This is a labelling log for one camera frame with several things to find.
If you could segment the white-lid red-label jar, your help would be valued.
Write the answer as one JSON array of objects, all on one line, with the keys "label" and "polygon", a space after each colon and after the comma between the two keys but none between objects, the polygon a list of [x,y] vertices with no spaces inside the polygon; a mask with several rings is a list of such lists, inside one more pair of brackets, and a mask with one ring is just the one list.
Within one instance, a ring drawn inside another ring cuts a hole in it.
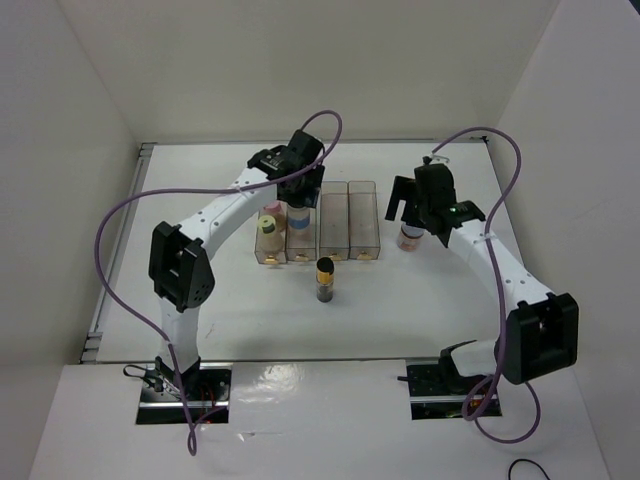
[{"label": "white-lid red-label jar", "polygon": [[403,251],[415,251],[419,246],[425,230],[403,223],[400,227],[396,244]]}]

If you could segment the yellow-lid spice jar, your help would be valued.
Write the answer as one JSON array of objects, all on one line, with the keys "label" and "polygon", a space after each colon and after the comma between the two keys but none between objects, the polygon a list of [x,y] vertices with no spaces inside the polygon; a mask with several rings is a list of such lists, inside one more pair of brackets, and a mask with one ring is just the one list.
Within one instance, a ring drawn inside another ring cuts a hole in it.
[{"label": "yellow-lid spice jar", "polygon": [[263,252],[278,253],[283,249],[284,237],[272,216],[262,215],[259,217],[257,233],[258,246]]}]

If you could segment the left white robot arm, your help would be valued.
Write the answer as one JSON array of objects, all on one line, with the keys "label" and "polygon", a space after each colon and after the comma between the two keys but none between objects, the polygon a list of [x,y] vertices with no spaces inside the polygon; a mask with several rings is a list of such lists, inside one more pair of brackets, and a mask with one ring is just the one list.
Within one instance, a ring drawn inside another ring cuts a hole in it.
[{"label": "left white robot arm", "polygon": [[191,217],[152,232],[149,277],[161,309],[160,328],[169,337],[161,344],[156,367],[163,387],[176,399],[193,396],[199,387],[197,330],[200,307],[215,286],[211,260],[250,217],[279,200],[313,207],[324,167],[317,163],[323,144],[297,130],[286,145],[254,154],[241,174],[221,194]]}]

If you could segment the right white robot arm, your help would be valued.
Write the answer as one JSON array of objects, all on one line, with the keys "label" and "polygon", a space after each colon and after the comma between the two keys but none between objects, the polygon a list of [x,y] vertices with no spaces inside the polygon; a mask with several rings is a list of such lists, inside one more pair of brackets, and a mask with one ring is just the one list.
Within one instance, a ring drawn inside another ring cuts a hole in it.
[{"label": "right white robot arm", "polygon": [[531,275],[488,228],[480,208],[457,199],[446,165],[425,164],[413,177],[395,177],[385,217],[437,237],[474,272],[506,316],[499,339],[466,341],[441,351],[443,389],[459,393],[473,379],[495,372],[519,385],[576,363],[576,300]]}]

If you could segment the blue-label silver-lid jar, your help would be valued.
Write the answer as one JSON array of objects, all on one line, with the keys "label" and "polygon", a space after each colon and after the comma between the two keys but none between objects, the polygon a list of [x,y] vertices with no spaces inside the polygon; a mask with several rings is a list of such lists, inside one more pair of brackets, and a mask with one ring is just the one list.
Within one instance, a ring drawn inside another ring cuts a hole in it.
[{"label": "blue-label silver-lid jar", "polygon": [[311,224],[311,209],[306,206],[287,205],[287,226],[295,233],[306,231]]}]

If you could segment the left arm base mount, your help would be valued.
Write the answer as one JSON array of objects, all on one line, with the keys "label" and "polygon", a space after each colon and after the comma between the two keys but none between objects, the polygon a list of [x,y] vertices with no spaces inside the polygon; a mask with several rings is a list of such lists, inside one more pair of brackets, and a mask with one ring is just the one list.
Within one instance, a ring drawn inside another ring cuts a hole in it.
[{"label": "left arm base mount", "polygon": [[[137,425],[186,424],[179,390],[163,379],[151,365],[127,364],[125,377],[142,382],[138,402]],[[195,375],[185,381],[189,414],[194,423],[227,424],[232,386],[230,363],[203,363]]]}]

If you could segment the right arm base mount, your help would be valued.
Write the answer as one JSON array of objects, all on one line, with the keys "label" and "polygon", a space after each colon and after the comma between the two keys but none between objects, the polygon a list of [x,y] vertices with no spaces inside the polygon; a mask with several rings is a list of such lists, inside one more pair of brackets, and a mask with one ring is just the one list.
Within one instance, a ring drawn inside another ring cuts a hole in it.
[{"label": "right arm base mount", "polygon": [[397,376],[407,387],[413,421],[460,419],[469,391],[483,379],[483,375],[449,376],[447,368],[435,357],[409,359],[405,371]]}]

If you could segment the pink-lid spice jar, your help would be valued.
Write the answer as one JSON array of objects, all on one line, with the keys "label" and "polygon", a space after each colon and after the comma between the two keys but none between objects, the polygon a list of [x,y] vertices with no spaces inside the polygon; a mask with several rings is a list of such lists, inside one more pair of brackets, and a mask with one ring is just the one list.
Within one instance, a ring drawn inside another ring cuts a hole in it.
[{"label": "pink-lid spice jar", "polygon": [[286,213],[285,213],[285,209],[282,205],[282,203],[280,201],[274,201],[268,205],[266,205],[263,209],[262,212],[264,215],[269,215],[272,216],[277,223],[284,223],[286,222]]}]

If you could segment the gold-band dark bottle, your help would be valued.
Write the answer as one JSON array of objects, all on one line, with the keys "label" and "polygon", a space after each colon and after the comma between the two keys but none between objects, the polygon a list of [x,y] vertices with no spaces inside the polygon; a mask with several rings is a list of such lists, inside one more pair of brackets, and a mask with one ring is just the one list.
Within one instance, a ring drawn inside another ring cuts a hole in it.
[{"label": "gold-band dark bottle", "polygon": [[316,262],[316,297],[327,303],[333,299],[335,265],[330,257],[321,257]]}]

